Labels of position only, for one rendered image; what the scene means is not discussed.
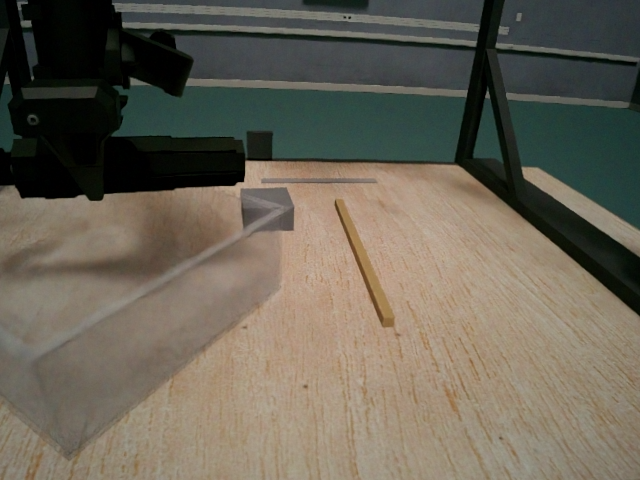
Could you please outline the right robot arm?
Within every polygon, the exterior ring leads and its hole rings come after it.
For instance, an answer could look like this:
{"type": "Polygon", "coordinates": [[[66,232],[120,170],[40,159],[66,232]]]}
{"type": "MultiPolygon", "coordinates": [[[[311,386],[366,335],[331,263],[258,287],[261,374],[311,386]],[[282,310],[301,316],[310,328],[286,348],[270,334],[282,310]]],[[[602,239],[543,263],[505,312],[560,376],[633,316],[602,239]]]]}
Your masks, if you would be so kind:
{"type": "Polygon", "coordinates": [[[104,80],[123,83],[123,74],[182,97],[194,59],[176,50],[175,37],[157,29],[148,38],[124,29],[121,12],[107,23],[104,80]],[[111,80],[111,76],[115,79],[111,80]]]}

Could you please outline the tan wooden stick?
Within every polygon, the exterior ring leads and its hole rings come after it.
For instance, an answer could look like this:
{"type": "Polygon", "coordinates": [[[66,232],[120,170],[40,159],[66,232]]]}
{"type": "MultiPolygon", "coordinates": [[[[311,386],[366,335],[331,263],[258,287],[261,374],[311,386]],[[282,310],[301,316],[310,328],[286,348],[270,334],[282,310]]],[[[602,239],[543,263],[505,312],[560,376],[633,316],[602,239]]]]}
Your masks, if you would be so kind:
{"type": "Polygon", "coordinates": [[[335,209],[363,277],[382,327],[394,327],[395,315],[362,244],[343,199],[335,199],[335,209]]]}

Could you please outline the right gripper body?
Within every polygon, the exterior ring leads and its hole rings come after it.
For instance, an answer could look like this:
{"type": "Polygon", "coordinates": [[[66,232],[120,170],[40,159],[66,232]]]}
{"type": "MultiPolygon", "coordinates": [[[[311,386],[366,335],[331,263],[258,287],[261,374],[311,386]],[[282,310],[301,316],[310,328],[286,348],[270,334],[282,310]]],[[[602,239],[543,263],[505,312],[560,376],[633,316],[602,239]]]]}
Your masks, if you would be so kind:
{"type": "Polygon", "coordinates": [[[123,83],[104,80],[107,23],[112,0],[27,0],[23,20],[31,20],[38,64],[34,79],[7,104],[15,135],[107,133],[121,124],[123,83]],[[91,78],[97,80],[77,80],[91,78]],[[52,80],[68,79],[68,80],[52,80]],[[112,86],[109,86],[111,84],[112,86]]]}

